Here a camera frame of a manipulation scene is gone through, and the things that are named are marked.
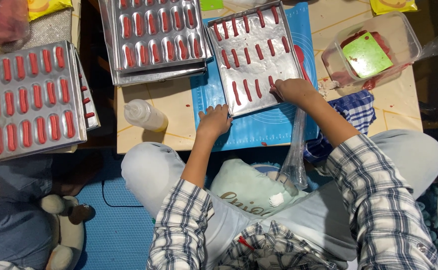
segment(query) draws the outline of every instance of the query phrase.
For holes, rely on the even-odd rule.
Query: pillow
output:
[[[287,177],[278,177],[279,170],[271,165],[250,166],[239,158],[229,159],[222,164],[210,191],[243,211],[266,218],[307,195]]]

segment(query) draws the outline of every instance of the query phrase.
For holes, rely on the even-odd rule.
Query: black cable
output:
[[[126,207],[126,208],[142,208],[142,207],[144,207],[142,205],[110,205],[106,201],[106,197],[104,197],[104,180],[101,182],[101,186],[102,186],[102,199],[104,200],[104,203],[106,203],[106,205],[108,205],[109,207]]]

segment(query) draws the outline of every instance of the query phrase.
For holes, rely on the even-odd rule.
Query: yellow package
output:
[[[417,11],[415,0],[371,0],[371,7],[376,15],[391,11]]]
[[[29,21],[69,7],[71,0],[28,0]]]

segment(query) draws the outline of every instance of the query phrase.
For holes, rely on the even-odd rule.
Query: white tissue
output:
[[[269,198],[269,204],[272,207],[277,207],[281,205],[281,203],[284,202],[284,197],[282,196],[282,193],[277,193],[276,195],[272,195]]]

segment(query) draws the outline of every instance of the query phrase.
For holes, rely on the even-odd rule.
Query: plastic squeeze bottle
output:
[[[154,132],[163,131],[169,123],[165,114],[142,99],[124,105],[124,117],[129,124]]]

